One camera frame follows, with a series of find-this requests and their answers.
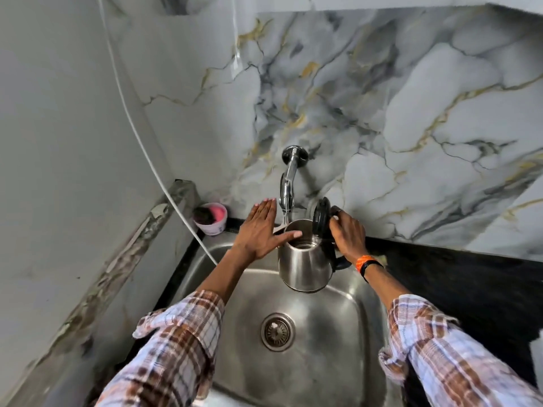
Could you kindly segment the person's left forearm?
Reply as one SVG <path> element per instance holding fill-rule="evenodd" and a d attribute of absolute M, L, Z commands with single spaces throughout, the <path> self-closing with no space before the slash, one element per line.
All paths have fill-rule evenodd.
<path fill-rule="evenodd" d="M 232 246 L 193 293 L 141 319 L 133 336 L 148 342 L 95 407 L 191 407 L 212 381 L 226 303 L 255 259 L 247 246 Z"/>

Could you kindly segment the person's right forearm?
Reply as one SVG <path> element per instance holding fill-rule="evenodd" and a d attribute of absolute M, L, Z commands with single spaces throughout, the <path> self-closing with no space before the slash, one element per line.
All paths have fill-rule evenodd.
<path fill-rule="evenodd" d="M 378 359 L 392 381 L 403 383 L 411 367 L 432 407 L 543 407 L 543 395 L 457 319 L 408 293 L 384 269 L 368 270 L 370 286 L 388 309 L 388 345 Z"/>

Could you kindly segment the stainless steel electric kettle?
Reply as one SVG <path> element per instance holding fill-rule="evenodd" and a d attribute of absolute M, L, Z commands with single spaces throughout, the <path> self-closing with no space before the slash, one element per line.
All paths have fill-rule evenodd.
<path fill-rule="evenodd" d="M 327 286 L 332 275 L 351 263 L 336 255 L 336 243 L 329 228 L 330 219 L 339 208 L 328 198 L 318 200 L 313 218 L 301 218 L 285 227 L 285 232 L 302 232 L 300 238 L 278 249 L 278 268 L 283 282 L 301 293 L 315 293 Z"/>

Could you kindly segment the chrome wall faucet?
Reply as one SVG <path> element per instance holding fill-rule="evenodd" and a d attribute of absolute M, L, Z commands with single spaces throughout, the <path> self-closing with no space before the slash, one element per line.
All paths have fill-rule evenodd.
<path fill-rule="evenodd" d="M 288 225 L 293 221 L 295 175 L 299 168 L 307 164 L 309 154 L 301 146 L 292 145 L 282 151 L 281 157 L 286 165 L 286 171 L 280 180 L 279 205 L 283 214 L 283 224 Z"/>

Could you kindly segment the stainless steel sink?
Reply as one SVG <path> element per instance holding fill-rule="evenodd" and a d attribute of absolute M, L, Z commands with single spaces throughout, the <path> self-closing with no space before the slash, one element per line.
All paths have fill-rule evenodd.
<path fill-rule="evenodd" d="M 295 323 L 282 352 L 261 342 L 272 313 Z M 281 280 L 277 252 L 252 263 L 226 305 L 211 387 L 196 407 L 405 407 L 378 351 L 387 314 L 354 270 L 341 270 L 321 291 L 304 294 Z"/>

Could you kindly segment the orange and black wristband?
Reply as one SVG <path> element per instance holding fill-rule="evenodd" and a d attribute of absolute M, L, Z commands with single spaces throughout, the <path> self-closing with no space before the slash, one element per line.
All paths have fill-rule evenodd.
<path fill-rule="evenodd" d="M 363 280 L 365 280 L 368 284 L 369 284 L 369 281 L 366 279 L 365 273 L 366 273 L 366 270 L 369 267 L 377 266 L 377 267 L 380 267 L 382 269 L 385 269 L 385 267 L 378 260 L 376 260 L 373 256 L 370 256 L 370 255 L 364 255 L 364 256 L 359 257 L 356 260 L 356 263 L 354 264 L 354 266 L 355 266 L 357 272 L 363 278 Z"/>

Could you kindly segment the pink plastic cup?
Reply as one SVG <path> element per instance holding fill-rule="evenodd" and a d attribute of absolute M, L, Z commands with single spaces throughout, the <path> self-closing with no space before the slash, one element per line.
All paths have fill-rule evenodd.
<path fill-rule="evenodd" d="M 227 224 L 227 209 L 224 205 L 220 204 L 220 203 L 216 203 L 216 202 L 210 202 L 210 203 L 205 203 L 203 205 L 199 205 L 199 206 L 204 206 L 204 207 L 209 207 L 209 209 L 212 211 L 214 217 L 215 217 L 215 223 L 212 224 L 212 225 L 207 225 L 207 226 L 203 226 L 203 225 L 198 225 L 196 224 L 196 226 L 202 230 L 204 232 L 204 234 L 206 235 L 209 235 L 209 236 L 215 236 L 215 235 L 218 235 L 220 233 L 222 233 L 225 228 L 226 228 L 226 224 Z"/>

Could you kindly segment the person's left hand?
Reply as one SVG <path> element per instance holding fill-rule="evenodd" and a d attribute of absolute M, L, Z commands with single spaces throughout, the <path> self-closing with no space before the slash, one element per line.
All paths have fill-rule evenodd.
<path fill-rule="evenodd" d="M 275 198 L 266 198 L 255 204 L 248 217 L 241 225 L 234 241 L 234 256 L 245 264 L 262 259 L 272 249 L 272 236 L 277 212 Z"/>

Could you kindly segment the person's right hand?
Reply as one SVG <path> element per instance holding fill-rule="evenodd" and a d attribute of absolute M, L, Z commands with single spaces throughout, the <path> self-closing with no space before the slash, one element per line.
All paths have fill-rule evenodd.
<path fill-rule="evenodd" d="M 365 246 L 365 229 L 364 226 L 348 213 L 348 224 L 346 225 L 348 233 L 347 246 L 338 247 L 343 256 L 354 265 L 356 260 L 364 255 L 369 255 Z"/>

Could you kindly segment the metal sink drain strainer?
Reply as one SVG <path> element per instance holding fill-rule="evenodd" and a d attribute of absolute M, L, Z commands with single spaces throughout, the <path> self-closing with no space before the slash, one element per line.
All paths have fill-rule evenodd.
<path fill-rule="evenodd" d="M 295 340 L 295 323 L 286 314 L 269 314 L 261 323 L 260 337 L 262 344 L 272 352 L 289 349 Z"/>

